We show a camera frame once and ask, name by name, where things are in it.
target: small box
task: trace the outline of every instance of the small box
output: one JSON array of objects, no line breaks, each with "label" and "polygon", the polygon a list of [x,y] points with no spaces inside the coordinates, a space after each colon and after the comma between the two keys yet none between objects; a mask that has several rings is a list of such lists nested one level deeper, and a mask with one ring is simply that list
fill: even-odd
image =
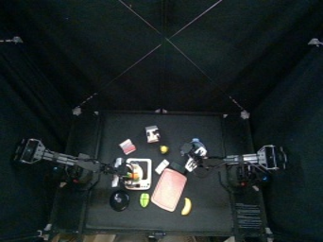
[{"label": "small box", "polygon": [[158,142],[160,139],[160,134],[158,134],[158,130],[157,127],[153,126],[148,126],[146,127],[146,140],[148,143],[153,143],[153,142]]},{"label": "small box", "polygon": [[136,146],[132,144],[129,139],[124,140],[124,142],[118,146],[122,149],[125,155],[136,150]]}]

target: banana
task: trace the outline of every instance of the banana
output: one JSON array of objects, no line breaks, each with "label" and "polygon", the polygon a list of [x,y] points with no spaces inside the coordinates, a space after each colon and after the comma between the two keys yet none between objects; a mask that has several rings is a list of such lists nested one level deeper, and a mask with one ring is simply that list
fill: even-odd
[{"label": "banana", "polygon": [[185,216],[186,214],[189,214],[190,209],[192,209],[192,202],[188,198],[185,198],[185,205],[184,205],[184,208],[181,210],[181,215]]}]

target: toy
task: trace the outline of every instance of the toy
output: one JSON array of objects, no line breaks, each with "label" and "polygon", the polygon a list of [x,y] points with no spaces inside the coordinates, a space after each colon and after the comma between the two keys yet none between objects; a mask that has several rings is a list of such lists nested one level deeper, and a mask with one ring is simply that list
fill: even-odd
[{"label": "toy", "polygon": [[185,205],[182,207],[181,210],[181,215],[185,216],[186,214],[189,214],[190,210],[192,210],[192,202],[188,198],[184,199],[185,200]]},{"label": "toy", "polygon": [[145,208],[149,204],[149,194],[148,193],[142,193],[140,196],[140,205],[142,208]]},{"label": "toy", "polygon": [[160,153],[165,154],[168,152],[169,148],[166,146],[160,146]]}]

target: yellow object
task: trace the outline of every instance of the yellow object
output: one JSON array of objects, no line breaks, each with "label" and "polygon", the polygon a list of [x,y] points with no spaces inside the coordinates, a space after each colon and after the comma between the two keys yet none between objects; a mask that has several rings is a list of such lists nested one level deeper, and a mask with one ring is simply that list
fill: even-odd
[{"label": "yellow object", "polygon": [[185,216],[186,214],[189,214],[190,210],[192,210],[192,202],[188,198],[185,198],[185,205],[181,210],[181,215]]},{"label": "yellow object", "polygon": [[168,147],[160,146],[160,153],[165,154],[168,152],[168,149],[169,149]]}]

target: green sponge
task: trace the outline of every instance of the green sponge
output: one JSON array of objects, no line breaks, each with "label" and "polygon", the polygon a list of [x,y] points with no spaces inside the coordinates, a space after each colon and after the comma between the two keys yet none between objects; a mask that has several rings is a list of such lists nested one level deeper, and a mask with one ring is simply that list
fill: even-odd
[{"label": "green sponge", "polygon": [[149,194],[148,193],[142,193],[140,196],[140,205],[142,208],[145,208],[148,206],[149,203]]}]

